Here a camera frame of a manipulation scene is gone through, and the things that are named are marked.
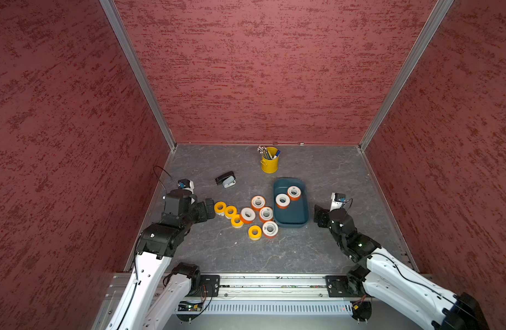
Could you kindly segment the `yellow tape roll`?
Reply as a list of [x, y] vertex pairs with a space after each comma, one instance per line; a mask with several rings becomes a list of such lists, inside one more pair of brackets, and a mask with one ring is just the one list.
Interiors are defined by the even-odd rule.
[[248, 230], [248, 237], [252, 241], [258, 241], [262, 237], [262, 228], [260, 226], [251, 226]]
[[227, 204], [225, 202], [217, 202], [214, 205], [214, 211], [217, 215], [223, 215], [227, 208]]
[[235, 214], [232, 218], [231, 218], [231, 224], [234, 228], [241, 228], [243, 227], [244, 223], [242, 221], [242, 218], [240, 217], [240, 215], [237, 215]]
[[238, 210], [235, 206], [227, 206], [224, 210], [224, 215], [227, 219], [232, 219], [238, 214]]

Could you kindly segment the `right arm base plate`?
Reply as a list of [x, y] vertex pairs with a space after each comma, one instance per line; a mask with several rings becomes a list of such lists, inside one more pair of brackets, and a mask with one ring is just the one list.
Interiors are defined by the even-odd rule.
[[357, 286], [346, 275], [331, 275], [324, 277], [329, 298], [357, 298], [361, 297]]

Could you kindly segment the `left corner aluminium post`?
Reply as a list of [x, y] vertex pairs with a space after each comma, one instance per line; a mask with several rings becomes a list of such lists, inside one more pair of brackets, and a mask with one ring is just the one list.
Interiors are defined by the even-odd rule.
[[159, 106], [157, 97], [152, 90], [151, 84], [147, 78], [144, 68], [141, 65], [133, 44], [130, 41], [128, 32], [126, 31], [126, 28], [122, 22], [122, 18], [115, 5], [115, 2], [112, 0], [100, 0], [100, 4], [133, 71], [133, 74], [135, 75], [135, 78], [146, 98], [146, 101], [158, 123], [158, 126], [162, 131], [163, 137], [165, 137], [169, 149], [174, 153], [177, 149], [177, 143], [173, 137], [173, 133], [171, 132], [170, 127], [166, 122], [166, 119], [163, 116], [162, 109]]

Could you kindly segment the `yellow pen cup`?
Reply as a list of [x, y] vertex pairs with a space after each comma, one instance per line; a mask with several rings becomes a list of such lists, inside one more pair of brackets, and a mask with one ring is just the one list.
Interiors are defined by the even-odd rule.
[[262, 157], [261, 169], [264, 173], [272, 174], [278, 170], [279, 157], [274, 160], [267, 160]]

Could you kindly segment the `orange tape roll top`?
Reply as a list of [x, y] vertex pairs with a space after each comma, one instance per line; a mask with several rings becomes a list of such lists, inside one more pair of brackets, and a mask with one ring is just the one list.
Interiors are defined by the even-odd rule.
[[302, 197], [302, 191], [298, 186], [290, 186], [287, 195], [291, 201], [298, 201]]

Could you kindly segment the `pens in cup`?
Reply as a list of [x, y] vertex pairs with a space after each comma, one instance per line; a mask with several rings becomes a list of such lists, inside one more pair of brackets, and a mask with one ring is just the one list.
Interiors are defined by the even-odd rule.
[[277, 159], [280, 155], [280, 150], [274, 147], [258, 146], [257, 150], [266, 160]]

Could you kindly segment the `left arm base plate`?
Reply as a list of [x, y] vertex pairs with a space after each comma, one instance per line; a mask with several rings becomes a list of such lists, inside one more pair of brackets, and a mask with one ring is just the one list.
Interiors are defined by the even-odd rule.
[[215, 274], [202, 274], [195, 281], [194, 296], [198, 298], [211, 298], [218, 296], [221, 277]]

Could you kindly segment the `corner aluminium post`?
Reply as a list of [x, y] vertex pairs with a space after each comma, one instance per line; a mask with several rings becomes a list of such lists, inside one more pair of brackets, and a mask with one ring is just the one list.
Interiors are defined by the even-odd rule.
[[419, 60], [422, 58], [423, 53], [433, 39], [436, 31], [441, 25], [441, 22], [451, 9], [453, 3], [453, 0], [438, 0], [434, 5], [434, 8], [432, 9], [426, 23], [423, 25], [419, 36], [404, 61], [404, 64], [401, 66], [399, 73], [391, 85], [389, 92], [359, 144], [361, 152], [364, 153], [367, 150], [369, 144], [378, 132], [379, 127], [386, 118], [397, 97], [400, 95], [404, 85], [408, 81], [413, 70], [416, 68]]
[[166, 122], [166, 119], [163, 116], [162, 109], [159, 106], [157, 97], [152, 90], [151, 84], [147, 78], [144, 68], [141, 65], [133, 44], [130, 41], [128, 32], [126, 31], [126, 28], [122, 22], [122, 18], [115, 5], [115, 2], [112, 0], [100, 0], [100, 4], [133, 71], [133, 74], [135, 75], [135, 78], [146, 98], [146, 101], [158, 123], [158, 126], [162, 131], [163, 137], [165, 137], [169, 149], [174, 153], [177, 149], [177, 143], [173, 137], [173, 133], [171, 132], [170, 127]]

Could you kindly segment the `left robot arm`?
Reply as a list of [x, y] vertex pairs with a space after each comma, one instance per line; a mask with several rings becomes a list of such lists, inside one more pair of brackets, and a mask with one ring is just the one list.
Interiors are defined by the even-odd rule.
[[138, 239], [132, 274], [106, 329], [163, 329], [185, 297], [206, 293], [199, 266], [179, 263], [169, 274], [166, 269], [192, 226], [215, 218], [214, 205], [188, 189], [166, 195], [160, 221]]

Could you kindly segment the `orange tape roll bottom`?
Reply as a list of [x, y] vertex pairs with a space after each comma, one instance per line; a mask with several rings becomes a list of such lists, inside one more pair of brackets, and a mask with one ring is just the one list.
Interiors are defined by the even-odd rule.
[[262, 233], [269, 239], [275, 238], [278, 231], [278, 225], [274, 221], [266, 221], [262, 225]]

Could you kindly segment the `yellow tape roll left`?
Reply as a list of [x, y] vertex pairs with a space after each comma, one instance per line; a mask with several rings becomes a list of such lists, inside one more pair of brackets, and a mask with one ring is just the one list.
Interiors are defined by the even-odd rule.
[[225, 202], [217, 202], [214, 205], [214, 211], [217, 215], [223, 215], [227, 208], [227, 204]]

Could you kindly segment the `orange tape roll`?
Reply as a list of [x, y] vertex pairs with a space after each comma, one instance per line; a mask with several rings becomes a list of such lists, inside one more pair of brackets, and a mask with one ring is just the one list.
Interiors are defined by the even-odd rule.
[[240, 212], [240, 220], [244, 224], [251, 224], [256, 218], [256, 211], [252, 208], [245, 207]]
[[260, 211], [266, 206], [266, 199], [263, 196], [257, 195], [251, 199], [251, 207], [255, 211]]
[[276, 195], [275, 202], [276, 202], [276, 206], [279, 209], [286, 209], [289, 207], [289, 205], [291, 203], [291, 199], [289, 198], [288, 195], [281, 193], [281, 194]]
[[278, 231], [278, 225], [274, 221], [266, 221], [262, 225], [262, 233], [269, 239], [275, 238]]
[[273, 220], [273, 209], [269, 206], [265, 206], [258, 211], [260, 220], [265, 223]]
[[298, 201], [302, 197], [302, 191], [298, 186], [290, 186], [287, 195], [291, 201]]

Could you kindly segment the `black grey stapler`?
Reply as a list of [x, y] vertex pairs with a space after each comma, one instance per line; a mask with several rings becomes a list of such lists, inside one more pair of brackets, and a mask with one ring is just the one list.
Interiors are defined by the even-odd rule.
[[215, 179], [218, 186], [230, 188], [236, 184], [236, 176], [233, 171], [228, 171]]

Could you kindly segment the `teal storage box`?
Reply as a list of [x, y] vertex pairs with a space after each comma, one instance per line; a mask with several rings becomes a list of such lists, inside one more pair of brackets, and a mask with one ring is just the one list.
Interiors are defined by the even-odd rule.
[[[301, 195], [297, 200], [291, 200], [288, 189], [296, 186], [300, 189]], [[277, 205], [277, 196], [286, 194], [285, 199], [289, 202], [287, 208], [280, 208]], [[307, 201], [306, 185], [296, 178], [283, 177], [273, 183], [273, 213], [274, 221], [281, 228], [302, 228], [309, 221], [309, 205]]]

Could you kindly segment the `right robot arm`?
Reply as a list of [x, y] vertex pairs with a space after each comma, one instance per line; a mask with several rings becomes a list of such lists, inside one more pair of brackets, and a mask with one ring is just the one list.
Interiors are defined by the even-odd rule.
[[400, 262], [359, 232], [345, 208], [315, 206], [313, 220], [329, 230], [343, 254], [355, 263], [346, 275], [350, 293], [377, 298], [422, 329], [488, 329], [474, 297], [440, 287]]

